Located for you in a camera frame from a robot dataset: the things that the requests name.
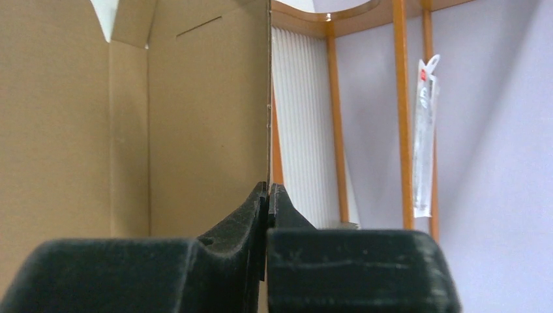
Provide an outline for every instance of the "curved wooden bar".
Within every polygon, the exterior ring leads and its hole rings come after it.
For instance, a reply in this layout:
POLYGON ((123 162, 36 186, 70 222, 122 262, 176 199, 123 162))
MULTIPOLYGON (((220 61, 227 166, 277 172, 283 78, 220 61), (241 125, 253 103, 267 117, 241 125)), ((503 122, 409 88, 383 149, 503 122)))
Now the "curved wooden bar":
MULTIPOLYGON (((460 5, 473 0, 406 0, 406 17, 420 16, 424 8, 431 11, 460 5)), ((392 0, 368 0, 353 8, 328 13, 298 10, 278 0, 271 0, 273 26, 307 36, 340 37, 392 23, 392 0)))

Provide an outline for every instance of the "brown cardboard surface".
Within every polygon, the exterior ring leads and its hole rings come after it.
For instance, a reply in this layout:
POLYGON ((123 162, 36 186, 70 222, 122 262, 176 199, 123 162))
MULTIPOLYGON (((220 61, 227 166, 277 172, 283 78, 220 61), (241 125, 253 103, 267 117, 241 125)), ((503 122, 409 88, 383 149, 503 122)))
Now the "brown cardboard surface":
POLYGON ((156 0, 119 0, 112 40, 144 48, 148 42, 156 0))
POLYGON ((1 295, 41 242, 110 236, 110 128, 90 2, 0 1, 0 38, 1 295))
POLYGON ((267 178, 267 6, 158 2, 148 60, 154 236, 201 234, 267 178))
POLYGON ((147 50, 110 43, 112 235, 149 235, 147 50))

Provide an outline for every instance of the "wooden frame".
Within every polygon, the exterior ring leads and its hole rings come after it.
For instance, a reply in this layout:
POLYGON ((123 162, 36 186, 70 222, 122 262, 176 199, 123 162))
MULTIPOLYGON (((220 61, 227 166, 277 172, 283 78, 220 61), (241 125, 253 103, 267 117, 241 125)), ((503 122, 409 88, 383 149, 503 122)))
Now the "wooden frame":
MULTIPOLYGON (((338 195, 340 198, 340 217, 348 222, 348 203, 345 182, 345 160, 343 151, 342 123, 340 114, 340 96, 338 87, 338 68, 336 65, 335 38, 364 31, 377 26, 393 23, 396 60, 396 88, 398 93, 398 126, 400 136, 400 163, 402 184, 403 227, 413 229, 412 195, 412 135, 409 104, 409 73, 407 56, 406 20, 422 16, 425 42, 425 59, 434 54, 432 47, 433 11, 460 5, 473 0, 369 0, 357 7, 338 12, 304 12, 277 0, 271 0, 272 26, 287 29, 295 33, 327 39, 329 56, 329 79, 333 106, 333 126, 335 135, 336 173, 338 175, 338 195)), ((280 155, 273 158, 280 160, 280 155)), ((438 174, 436 143, 434 144, 434 176, 432 182, 432 218, 430 234, 438 240, 438 174)))

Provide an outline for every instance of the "white corrugated panel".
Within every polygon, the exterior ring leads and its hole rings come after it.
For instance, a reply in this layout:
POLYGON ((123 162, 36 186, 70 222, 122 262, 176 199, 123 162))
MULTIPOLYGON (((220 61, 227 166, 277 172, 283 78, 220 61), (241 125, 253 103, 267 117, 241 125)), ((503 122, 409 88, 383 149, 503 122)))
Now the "white corrugated panel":
POLYGON ((284 185, 317 228, 340 222, 326 42, 273 28, 273 83, 284 185))

